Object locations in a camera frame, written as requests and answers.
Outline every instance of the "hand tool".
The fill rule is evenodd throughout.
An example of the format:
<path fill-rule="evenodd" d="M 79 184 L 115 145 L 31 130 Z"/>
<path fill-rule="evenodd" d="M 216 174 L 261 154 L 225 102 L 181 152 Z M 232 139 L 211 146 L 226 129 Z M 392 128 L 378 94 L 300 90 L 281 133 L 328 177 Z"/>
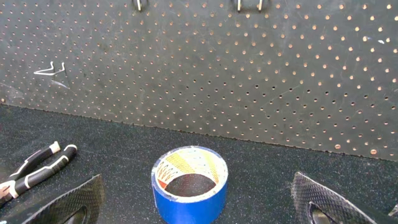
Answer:
<path fill-rule="evenodd" d="M 0 208 L 12 198 L 17 198 L 26 190 L 64 168 L 75 156 L 77 147 L 72 144 L 68 145 L 55 162 L 33 172 L 42 161 L 57 153 L 59 150 L 60 146 L 58 142 L 55 141 L 51 146 L 33 153 L 5 182 L 1 183 Z"/>

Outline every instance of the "blue tape roll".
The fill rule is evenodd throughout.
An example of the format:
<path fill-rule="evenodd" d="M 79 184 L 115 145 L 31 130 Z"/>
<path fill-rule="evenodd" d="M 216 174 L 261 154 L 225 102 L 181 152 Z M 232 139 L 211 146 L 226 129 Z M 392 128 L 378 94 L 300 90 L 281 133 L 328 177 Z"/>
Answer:
<path fill-rule="evenodd" d="M 201 174 L 215 186 L 194 197 L 181 197 L 165 190 L 167 184 L 185 174 Z M 199 146 L 180 147 L 164 154 L 152 168 L 155 205 L 167 223 L 210 223 L 224 208 L 228 168 L 219 154 Z"/>

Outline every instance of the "pegboard hook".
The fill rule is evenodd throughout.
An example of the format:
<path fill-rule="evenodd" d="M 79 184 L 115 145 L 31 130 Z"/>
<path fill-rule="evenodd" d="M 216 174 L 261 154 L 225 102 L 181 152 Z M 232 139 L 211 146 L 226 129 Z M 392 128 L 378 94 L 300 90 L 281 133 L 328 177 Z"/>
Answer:
<path fill-rule="evenodd" d="M 50 75 L 50 76 L 52 76 L 52 75 L 55 75 L 55 74 L 57 74 L 57 73 L 60 73 L 60 72 L 65 71 L 65 63 L 63 63 L 63 62 L 61 63 L 62 69 L 59 70 L 59 71 L 57 71 L 57 72 L 56 72 L 55 69 L 54 69 L 54 64 L 53 64 L 53 62 L 50 62 L 50 64 L 51 64 L 51 68 L 43 69 L 43 70 L 40 70 L 40 71 L 36 71 L 36 72 L 34 72 L 33 74 L 35 74 L 35 75 Z M 50 71 L 50 70 L 52 70 L 53 73 L 44 73 L 44 72 Z"/>

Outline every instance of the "tape roll hole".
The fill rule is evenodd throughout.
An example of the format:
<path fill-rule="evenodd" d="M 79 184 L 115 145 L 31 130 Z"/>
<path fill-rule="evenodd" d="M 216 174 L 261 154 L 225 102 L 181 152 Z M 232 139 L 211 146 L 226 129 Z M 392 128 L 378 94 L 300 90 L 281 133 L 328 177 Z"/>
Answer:
<path fill-rule="evenodd" d="M 177 198 L 216 193 L 226 182 L 224 160 L 210 151 L 185 148 L 166 155 L 155 170 L 159 187 Z"/>

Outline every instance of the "black and white handle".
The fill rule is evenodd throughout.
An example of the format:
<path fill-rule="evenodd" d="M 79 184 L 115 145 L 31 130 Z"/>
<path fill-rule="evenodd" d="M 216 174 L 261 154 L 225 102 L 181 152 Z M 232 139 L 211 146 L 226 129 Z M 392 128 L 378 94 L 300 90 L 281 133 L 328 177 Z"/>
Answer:
<path fill-rule="evenodd" d="M 33 153 L 20 167 L 18 167 L 17 170 L 15 170 L 13 174 L 10 175 L 6 182 L 20 179 L 21 177 L 32 172 L 42 161 L 57 153 L 59 150 L 61 150 L 60 145 L 57 141 L 55 141 L 51 146 Z"/>
<path fill-rule="evenodd" d="M 56 174 L 59 170 L 64 168 L 70 160 L 73 159 L 77 152 L 77 147 L 75 145 L 68 145 L 61 153 L 60 157 L 50 164 L 49 166 L 44 166 L 37 171 L 26 175 L 24 178 L 21 178 L 16 181 L 15 191 L 18 195 L 21 195 L 26 190 L 31 187 L 37 185 L 41 181 L 51 177 Z"/>

